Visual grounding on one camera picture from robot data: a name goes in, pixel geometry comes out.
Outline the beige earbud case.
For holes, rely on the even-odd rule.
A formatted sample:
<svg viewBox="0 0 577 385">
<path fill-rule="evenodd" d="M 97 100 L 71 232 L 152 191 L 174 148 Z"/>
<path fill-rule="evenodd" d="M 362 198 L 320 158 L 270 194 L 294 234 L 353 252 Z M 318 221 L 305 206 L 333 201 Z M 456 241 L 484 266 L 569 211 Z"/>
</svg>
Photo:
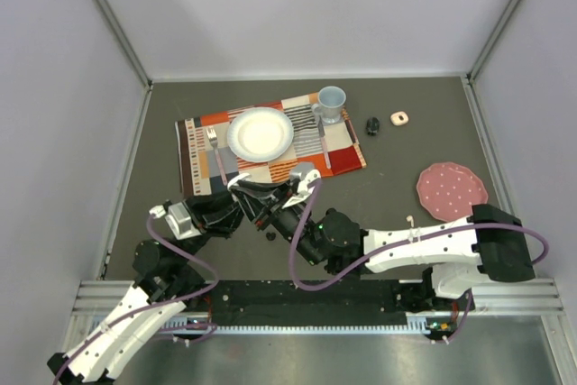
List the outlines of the beige earbud case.
<svg viewBox="0 0 577 385">
<path fill-rule="evenodd" d="M 408 123 L 409 117 L 406 112 L 398 111 L 390 116 L 390 121 L 394 126 L 402 126 Z"/>
</svg>

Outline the white earbud charging case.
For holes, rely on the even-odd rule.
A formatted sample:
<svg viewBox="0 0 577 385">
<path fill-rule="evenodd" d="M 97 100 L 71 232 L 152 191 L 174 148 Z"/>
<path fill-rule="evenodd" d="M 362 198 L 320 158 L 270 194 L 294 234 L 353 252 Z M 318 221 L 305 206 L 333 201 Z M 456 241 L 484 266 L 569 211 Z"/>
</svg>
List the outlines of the white earbud charging case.
<svg viewBox="0 0 577 385">
<path fill-rule="evenodd" d="M 227 188 L 230 189 L 232 186 L 236 185 L 241 180 L 246 180 L 251 177 L 250 173 L 239 173 L 237 176 L 233 177 L 228 183 Z"/>
</svg>

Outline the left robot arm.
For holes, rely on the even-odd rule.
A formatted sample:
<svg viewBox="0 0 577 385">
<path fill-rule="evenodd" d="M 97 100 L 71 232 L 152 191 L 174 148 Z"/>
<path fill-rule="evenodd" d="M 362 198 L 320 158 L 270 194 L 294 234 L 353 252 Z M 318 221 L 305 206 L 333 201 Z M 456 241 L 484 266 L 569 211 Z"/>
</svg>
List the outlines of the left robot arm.
<svg viewBox="0 0 577 385">
<path fill-rule="evenodd" d="M 228 192 L 151 208 L 150 237 L 134 253 L 134 282 L 98 328 L 74 348 L 51 356 L 54 383 L 114 383 L 168 320 L 199 307 L 216 287 L 216 270 L 196 254 L 210 239 L 229 237 L 242 219 Z"/>
</svg>

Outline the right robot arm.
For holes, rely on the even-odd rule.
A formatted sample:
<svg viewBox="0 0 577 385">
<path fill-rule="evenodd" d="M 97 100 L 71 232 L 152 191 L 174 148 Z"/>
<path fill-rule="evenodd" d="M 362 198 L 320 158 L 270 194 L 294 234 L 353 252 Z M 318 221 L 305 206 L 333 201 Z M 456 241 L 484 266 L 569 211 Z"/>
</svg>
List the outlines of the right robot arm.
<svg viewBox="0 0 577 385">
<path fill-rule="evenodd" d="M 320 179 L 261 184 L 240 177 L 228 185 L 235 202 L 258 229 L 273 226 L 289 241 L 288 270 L 298 289 L 319 292 L 354 273 L 381 274 L 425 266 L 417 310 L 439 309 L 487 282 L 521 283 L 536 276 L 527 237 L 537 233 L 495 206 L 406 230 L 363 229 L 329 210 L 314 221 Z"/>
</svg>

